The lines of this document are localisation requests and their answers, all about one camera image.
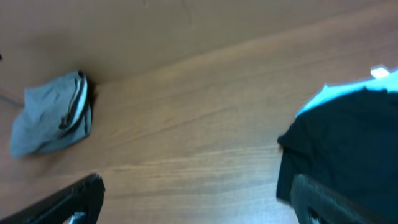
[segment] black cloth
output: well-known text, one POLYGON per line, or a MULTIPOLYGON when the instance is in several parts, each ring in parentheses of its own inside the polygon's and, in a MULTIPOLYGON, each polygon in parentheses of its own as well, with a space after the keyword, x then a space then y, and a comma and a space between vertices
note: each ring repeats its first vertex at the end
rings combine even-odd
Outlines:
POLYGON ((363 89, 304 112, 278 138, 277 197, 305 174, 398 222, 398 93, 363 89))

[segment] folded gray fabric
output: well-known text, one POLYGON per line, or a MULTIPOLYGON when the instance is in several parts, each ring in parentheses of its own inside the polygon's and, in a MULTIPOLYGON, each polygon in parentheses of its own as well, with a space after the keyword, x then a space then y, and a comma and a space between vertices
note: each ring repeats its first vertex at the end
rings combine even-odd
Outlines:
POLYGON ((12 127, 14 157, 67 147, 91 131, 87 80, 72 72, 37 88, 26 89, 25 108, 12 127))

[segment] light blue fabric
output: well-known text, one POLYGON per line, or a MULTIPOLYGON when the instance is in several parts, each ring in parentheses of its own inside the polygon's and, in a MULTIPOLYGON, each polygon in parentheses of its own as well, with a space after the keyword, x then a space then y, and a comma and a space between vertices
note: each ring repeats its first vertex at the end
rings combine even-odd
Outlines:
POLYGON ((296 116, 337 97, 362 90, 363 88, 373 91, 387 90, 388 92, 398 92, 398 70, 392 72, 388 77, 380 79, 373 78, 371 80, 334 86, 328 86, 325 84, 323 89, 315 95, 312 100, 304 105, 296 116))

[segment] wood grain surface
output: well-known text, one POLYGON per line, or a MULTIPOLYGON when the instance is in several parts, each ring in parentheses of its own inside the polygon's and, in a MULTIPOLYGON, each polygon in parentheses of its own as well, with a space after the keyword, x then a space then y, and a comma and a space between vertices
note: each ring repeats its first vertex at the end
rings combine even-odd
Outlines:
MULTIPOLYGON (((275 198, 276 139, 324 83, 398 65, 397 11, 389 1, 99 86, 86 140, 23 159, 2 147, 0 217, 97 172, 98 223, 297 223, 275 198)), ((5 139, 18 110, 0 106, 5 139)))
POLYGON ((0 90, 76 69, 103 84, 387 0, 1 0, 0 90))

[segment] white tag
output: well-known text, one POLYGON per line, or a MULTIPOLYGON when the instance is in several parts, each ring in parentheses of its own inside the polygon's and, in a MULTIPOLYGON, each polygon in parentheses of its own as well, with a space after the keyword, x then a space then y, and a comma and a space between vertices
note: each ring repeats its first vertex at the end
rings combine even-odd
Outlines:
POLYGON ((384 65, 377 65, 377 66, 371 67, 371 75, 377 79, 384 78, 384 77, 387 77, 390 75, 390 71, 384 65))

